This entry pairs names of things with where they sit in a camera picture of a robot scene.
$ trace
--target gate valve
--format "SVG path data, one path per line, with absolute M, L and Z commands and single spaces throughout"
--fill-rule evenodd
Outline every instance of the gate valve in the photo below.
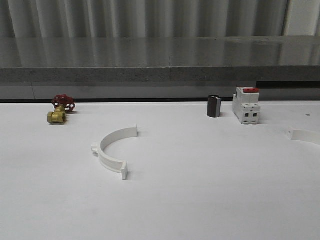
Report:
M 51 103 L 55 109 L 54 112 L 48 112 L 47 121 L 50 124 L 64 124 L 67 121 L 66 113 L 71 113 L 76 107 L 74 99 L 65 94 L 56 95 Z

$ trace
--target black cylinder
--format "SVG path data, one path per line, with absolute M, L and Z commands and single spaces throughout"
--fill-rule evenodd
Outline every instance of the black cylinder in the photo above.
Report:
M 220 116 L 221 98 L 218 95 L 208 96 L 207 115 L 210 118 L 218 118 Z

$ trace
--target white table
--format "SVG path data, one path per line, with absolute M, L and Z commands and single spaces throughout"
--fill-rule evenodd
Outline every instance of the white table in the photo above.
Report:
M 77 103 L 64 125 L 0 104 L 0 239 L 320 239 L 320 146 L 287 136 L 320 132 L 320 102 L 260 104 L 259 125 L 231 102 Z M 134 124 L 106 150 L 121 180 L 91 143 Z

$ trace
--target metal wall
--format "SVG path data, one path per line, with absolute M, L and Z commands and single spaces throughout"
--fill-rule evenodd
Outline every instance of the metal wall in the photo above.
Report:
M 0 37 L 319 35 L 320 0 L 0 0 Z

